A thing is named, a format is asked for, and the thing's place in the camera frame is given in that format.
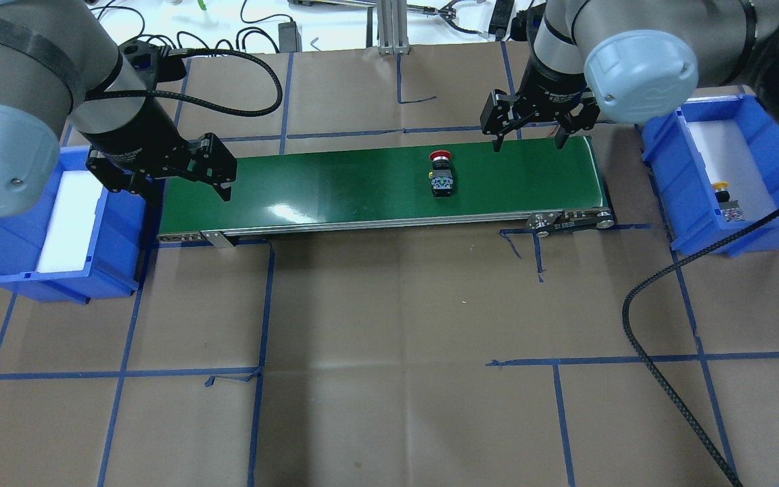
green board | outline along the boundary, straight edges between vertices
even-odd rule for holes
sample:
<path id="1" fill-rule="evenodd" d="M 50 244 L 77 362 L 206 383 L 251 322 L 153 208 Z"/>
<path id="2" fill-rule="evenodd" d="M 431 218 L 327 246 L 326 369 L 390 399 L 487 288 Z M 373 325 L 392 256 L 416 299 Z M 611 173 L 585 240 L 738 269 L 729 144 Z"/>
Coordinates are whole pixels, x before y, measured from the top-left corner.
<path id="1" fill-rule="evenodd" d="M 431 193 L 429 154 L 452 152 L 455 192 Z M 206 185 L 167 182 L 160 237 L 380 228 L 527 218 L 608 208 L 590 140 L 448 144 L 241 158 L 232 200 Z"/>

blue bin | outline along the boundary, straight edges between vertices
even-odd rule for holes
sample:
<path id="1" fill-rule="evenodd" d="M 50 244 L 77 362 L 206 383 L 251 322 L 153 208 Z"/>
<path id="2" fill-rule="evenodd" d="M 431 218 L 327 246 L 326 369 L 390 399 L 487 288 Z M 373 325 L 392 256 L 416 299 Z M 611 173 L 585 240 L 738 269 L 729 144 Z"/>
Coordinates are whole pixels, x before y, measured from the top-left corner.
<path id="1" fill-rule="evenodd" d="M 673 249 L 684 255 L 698 252 L 753 223 L 727 222 L 720 212 L 711 188 L 714 181 L 708 178 L 705 161 L 687 126 L 712 120 L 734 120 L 738 124 L 744 141 L 735 143 L 747 145 L 765 190 L 779 207 L 779 126 L 754 96 L 689 101 L 673 114 L 650 120 L 642 131 L 646 148 L 642 158 L 657 180 L 675 235 Z M 738 256 L 773 249 L 779 249 L 779 219 L 717 253 Z"/>
<path id="2" fill-rule="evenodd" d="M 0 218 L 0 287 L 34 301 L 73 301 L 130 296 L 137 289 L 140 230 L 145 202 L 101 191 L 95 225 L 82 271 L 36 272 L 47 225 L 65 170 L 86 170 L 87 147 L 63 148 L 43 196 L 28 212 Z"/>

braided black cable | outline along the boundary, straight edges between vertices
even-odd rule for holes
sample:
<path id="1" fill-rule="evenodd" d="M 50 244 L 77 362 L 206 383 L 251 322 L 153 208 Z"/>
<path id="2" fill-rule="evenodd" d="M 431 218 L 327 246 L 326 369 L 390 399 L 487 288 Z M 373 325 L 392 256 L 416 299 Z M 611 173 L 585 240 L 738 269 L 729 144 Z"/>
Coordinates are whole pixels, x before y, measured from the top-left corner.
<path id="1" fill-rule="evenodd" d="M 269 73 L 269 76 L 273 80 L 273 84 L 275 84 L 275 93 L 276 93 L 275 102 L 273 102 L 272 105 L 269 105 L 269 107 L 260 110 L 239 110 L 236 108 L 223 107 L 222 105 L 217 105 L 216 103 L 212 103 L 211 101 L 206 101 L 206 99 L 195 98 L 193 96 L 183 95 L 182 93 L 161 91 L 157 89 L 108 91 L 105 93 L 99 93 L 99 95 L 89 96 L 86 98 L 86 101 L 95 101 L 96 99 L 143 98 L 146 96 L 152 96 L 154 98 L 179 99 L 179 101 L 192 103 L 194 105 L 198 105 L 203 108 L 208 108 L 210 110 L 214 110 L 222 114 L 234 115 L 237 117 L 263 117 L 264 115 L 271 114 L 276 109 L 278 109 L 278 107 L 281 107 L 281 101 L 282 98 L 284 97 L 284 93 L 282 91 L 281 81 L 279 80 L 278 75 L 275 74 L 275 71 L 273 71 L 273 69 L 268 64 L 266 64 L 266 62 L 263 62 L 261 59 L 250 55 L 250 53 L 238 52 L 236 50 L 230 50 L 230 49 L 203 49 L 203 47 L 201 47 L 201 49 L 186 49 L 182 53 L 174 51 L 173 53 L 168 55 L 168 57 L 186 58 L 186 57 L 195 57 L 199 55 L 232 55 L 232 56 L 240 57 L 242 59 L 247 59 L 248 61 L 257 64 L 258 66 L 263 68 L 266 71 L 266 73 Z"/>
<path id="2" fill-rule="evenodd" d="M 765 218 L 762 218 L 752 225 L 749 225 L 741 231 L 737 231 L 734 234 L 729 235 L 729 237 L 717 241 L 717 243 L 713 243 L 711 246 L 705 247 L 705 249 L 699 250 L 699 252 L 696 252 L 692 256 L 687 256 L 686 258 L 681 259 L 679 262 L 675 262 L 669 267 L 662 269 L 662 271 L 652 275 L 652 277 L 647 278 L 638 286 L 634 287 L 634 289 L 631 289 L 630 292 L 627 293 L 627 297 L 624 298 L 624 305 L 621 308 L 621 322 L 624 324 L 624 335 L 627 336 L 627 339 L 630 341 L 630 345 L 633 346 L 633 349 L 636 351 L 636 354 L 639 355 L 639 358 L 641 358 L 642 363 L 645 364 L 645 367 L 648 367 L 648 370 L 651 372 L 651 374 L 655 376 L 657 383 L 661 385 L 661 388 L 663 388 L 665 393 L 669 396 L 670 400 L 675 404 L 675 406 L 677 406 L 678 410 L 681 412 L 681 415 L 684 416 L 684 419 L 686 419 L 687 423 L 689 423 L 690 428 L 693 429 L 693 432 L 695 432 L 696 436 L 699 437 L 699 440 L 701 440 L 702 444 L 704 444 L 705 450 L 708 450 L 708 453 L 711 455 L 712 459 L 714 459 L 714 461 L 717 463 L 717 466 L 720 467 L 721 471 L 723 471 L 723 474 L 726 475 L 726 478 L 729 479 L 729 482 L 733 485 L 733 487 L 742 487 L 741 480 L 738 479 L 738 474 L 736 474 L 736 472 L 729 466 L 729 463 L 726 462 L 726 460 L 723 458 L 723 455 L 720 454 L 720 451 L 716 446 L 714 446 L 714 443 L 712 443 L 711 438 L 709 438 L 708 434 L 705 433 L 705 430 L 702 428 L 699 420 L 693 416 L 693 413 L 690 412 L 690 408 L 687 407 L 687 404 L 684 404 L 684 401 L 681 400 L 681 397 L 675 391 L 673 386 L 671 386 L 668 380 L 665 379 L 663 373 L 659 370 L 659 368 L 657 368 L 655 363 L 651 360 L 651 357 L 649 357 L 647 352 L 645 352 L 645 349 L 642 348 L 639 340 L 636 339 L 636 335 L 634 335 L 633 329 L 630 327 L 630 303 L 633 302 L 633 298 L 639 295 L 643 289 L 660 280 L 662 277 L 672 274 L 678 268 L 684 267 L 684 265 L 687 265 L 688 263 L 693 262 L 704 255 L 710 254 L 714 252 L 714 250 L 727 246 L 733 241 L 736 241 L 739 238 L 750 234 L 751 232 L 759 230 L 777 218 L 779 218 L 779 208 L 769 213 L 769 215 L 767 215 Z"/>

